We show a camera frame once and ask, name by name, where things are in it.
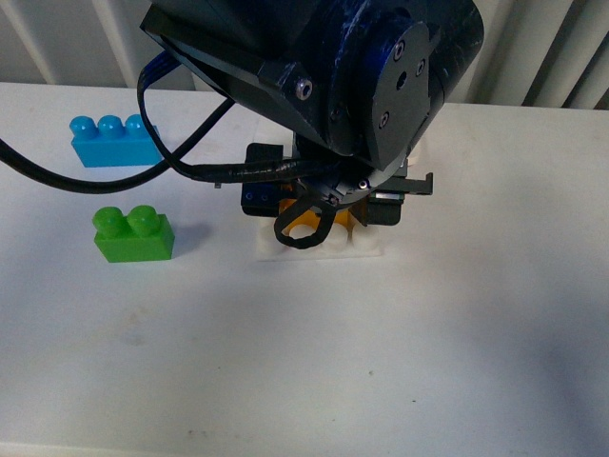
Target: table surface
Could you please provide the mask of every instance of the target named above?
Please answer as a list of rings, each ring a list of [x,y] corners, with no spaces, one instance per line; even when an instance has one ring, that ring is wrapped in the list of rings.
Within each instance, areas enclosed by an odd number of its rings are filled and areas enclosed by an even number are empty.
[[[0,84],[0,137],[83,179],[69,121],[129,89]],[[152,91],[175,148],[210,93]],[[609,112],[448,105],[377,258],[256,262],[240,187],[119,194],[0,165],[0,455],[609,455]],[[193,163],[274,131],[233,109]],[[108,264],[93,213],[150,204],[174,259]]]

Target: bolt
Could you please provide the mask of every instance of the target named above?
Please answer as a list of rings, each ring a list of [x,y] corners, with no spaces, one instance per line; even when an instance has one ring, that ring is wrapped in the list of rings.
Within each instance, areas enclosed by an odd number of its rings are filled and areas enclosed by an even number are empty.
[[[406,48],[406,44],[403,40],[400,40],[393,50],[393,60],[399,61],[403,56],[403,50]]]
[[[419,62],[419,66],[417,67],[417,77],[422,75],[423,70],[425,70],[425,59],[422,59],[422,61]]]
[[[383,117],[381,118],[381,123],[379,124],[379,129],[384,129],[388,122],[389,122],[389,111],[387,111],[385,114],[383,114]]]
[[[296,97],[299,100],[306,100],[313,93],[313,83],[310,79],[299,79],[296,83]]]

